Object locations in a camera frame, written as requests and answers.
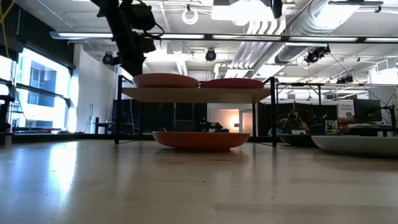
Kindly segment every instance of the metal table frame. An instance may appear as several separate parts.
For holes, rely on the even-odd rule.
[[[124,77],[123,75],[118,76],[118,92],[116,95],[116,127],[115,127],[115,134],[114,134],[114,143],[119,144],[120,140],[122,140],[122,135],[120,133],[120,127],[121,127],[121,106],[122,106],[122,93],[123,93],[123,80],[126,80],[127,82],[134,84],[132,81]],[[263,82],[264,84],[270,83],[271,85],[271,122],[272,122],[272,137],[271,143],[272,147],[276,147],[277,142],[278,142],[278,137],[276,137],[276,122],[277,122],[277,111],[276,111],[276,101],[277,101],[277,96],[276,96],[276,84],[275,84],[275,77],[269,77],[267,80]],[[139,135],[136,136],[135,140],[138,141],[143,141],[143,140],[148,140],[147,136],[144,136],[142,134],[142,128],[143,128],[143,106],[142,103],[140,102],[139,104],[139,123],[140,123],[140,130],[139,130]],[[252,117],[253,117],[253,137],[251,138],[251,142],[269,142],[264,140],[264,138],[257,136],[257,110],[258,110],[258,103],[253,103],[252,104]]]

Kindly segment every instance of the sign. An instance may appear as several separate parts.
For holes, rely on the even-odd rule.
[[[339,118],[347,118],[347,113],[351,113],[351,115],[355,115],[354,104],[353,103],[339,103],[338,104],[338,117]]]

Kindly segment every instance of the wooden shelf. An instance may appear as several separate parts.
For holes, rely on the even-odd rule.
[[[123,93],[143,103],[257,103],[270,89],[225,88],[123,88]]]

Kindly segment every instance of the red bowl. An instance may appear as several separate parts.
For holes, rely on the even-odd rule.
[[[221,78],[210,80],[200,85],[200,88],[264,88],[263,82],[248,78]]]
[[[225,150],[248,141],[248,133],[153,132],[155,140],[176,149]]]
[[[199,81],[185,75],[169,73],[148,73],[132,80],[139,88],[198,88]]]

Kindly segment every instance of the computer monitor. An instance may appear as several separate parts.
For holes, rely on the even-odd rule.
[[[355,121],[382,121],[380,100],[354,100]]]

